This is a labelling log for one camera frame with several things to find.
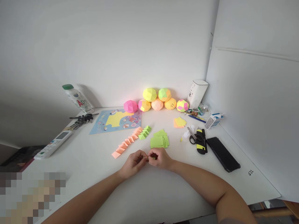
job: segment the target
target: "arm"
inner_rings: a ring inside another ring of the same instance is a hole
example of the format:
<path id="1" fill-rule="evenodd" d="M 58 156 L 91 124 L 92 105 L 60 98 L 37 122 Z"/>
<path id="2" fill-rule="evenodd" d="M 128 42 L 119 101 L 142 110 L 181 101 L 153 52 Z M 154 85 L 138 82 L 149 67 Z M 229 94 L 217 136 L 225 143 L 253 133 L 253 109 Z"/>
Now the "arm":
<path id="1" fill-rule="evenodd" d="M 88 223 L 112 192 L 145 166 L 146 159 L 146 153 L 141 150 L 129 155 L 119 171 L 78 194 L 48 217 L 43 224 Z"/>
<path id="2" fill-rule="evenodd" d="M 164 148 L 152 148 L 149 164 L 180 175 L 208 203 L 216 208 L 218 222 L 233 218 L 244 223 L 257 223 L 238 192 L 220 177 L 201 168 L 173 160 Z"/>

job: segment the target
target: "person's left hand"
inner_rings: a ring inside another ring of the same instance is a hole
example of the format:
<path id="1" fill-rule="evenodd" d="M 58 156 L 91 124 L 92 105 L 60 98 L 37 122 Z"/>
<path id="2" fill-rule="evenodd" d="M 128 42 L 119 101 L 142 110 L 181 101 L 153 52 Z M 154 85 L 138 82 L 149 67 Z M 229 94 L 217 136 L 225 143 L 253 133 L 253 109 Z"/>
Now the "person's left hand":
<path id="1" fill-rule="evenodd" d="M 118 171 L 120 177 L 127 180 L 130 177 L 134 176 L 145 166 L 147 159 L 147 154 L 142 150 L 138 150 L 137 152 L 132 153 L 131 155 L 129 155 L 122 168 Z"/>

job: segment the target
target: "green bottle cap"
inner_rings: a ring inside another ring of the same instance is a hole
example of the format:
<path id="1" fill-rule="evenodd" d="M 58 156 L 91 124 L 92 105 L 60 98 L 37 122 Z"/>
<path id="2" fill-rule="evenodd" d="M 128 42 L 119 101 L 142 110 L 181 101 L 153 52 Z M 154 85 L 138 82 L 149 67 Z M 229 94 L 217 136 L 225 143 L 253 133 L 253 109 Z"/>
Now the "green bottle cap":
<path id="1" fill-rule="evenodd" d="M 71 84 L 66 84 L 66 85 L 63 85 L 62 88 L 65 90 L 69 90 L 69 89 L 73 89 L 74 87 Z"/>

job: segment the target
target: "black scissors handle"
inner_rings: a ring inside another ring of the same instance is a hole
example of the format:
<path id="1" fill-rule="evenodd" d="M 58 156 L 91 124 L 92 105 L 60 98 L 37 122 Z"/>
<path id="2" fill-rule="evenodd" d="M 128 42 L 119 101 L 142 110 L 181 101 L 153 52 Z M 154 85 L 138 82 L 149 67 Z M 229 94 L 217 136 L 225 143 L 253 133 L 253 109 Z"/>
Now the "black scissors handle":
<path id="1" fill-rule="evenodd" d="M 202 136 L 198 135 L 198 134 L 194 134 L 196 139 L 194 139 L 194 137 L 191 135 L 190 138 L 189 138 L 189 141 L 192 145 L 195 145 L 196 144 L 196 140 L 198 139 L 199 141 L 202 141 Z"/>

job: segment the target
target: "hand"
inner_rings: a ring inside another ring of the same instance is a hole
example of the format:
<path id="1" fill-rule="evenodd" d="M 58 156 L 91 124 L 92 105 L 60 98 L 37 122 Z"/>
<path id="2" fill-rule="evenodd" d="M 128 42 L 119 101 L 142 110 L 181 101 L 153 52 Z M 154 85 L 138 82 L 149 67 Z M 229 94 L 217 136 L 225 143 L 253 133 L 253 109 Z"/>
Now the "hand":
<path id="1" fill-rule="evenodd" d="M 158 156 L 156 160 L 152 158 L 153 154 Z M 170 158 L 164 148 L 152 148 L 148 156 L 149 164 L 161 169 L 170 170 L 171 166 L 174 164 L 174 160 Z"/>
<path id="2" fill-rule="evenodd" d="M 127 180 L 134 176 L 145 166 L 146 160 L 147 155 L 142 150 L 130 154 L 125 164 L 118 171 L 120 177 Z"/>

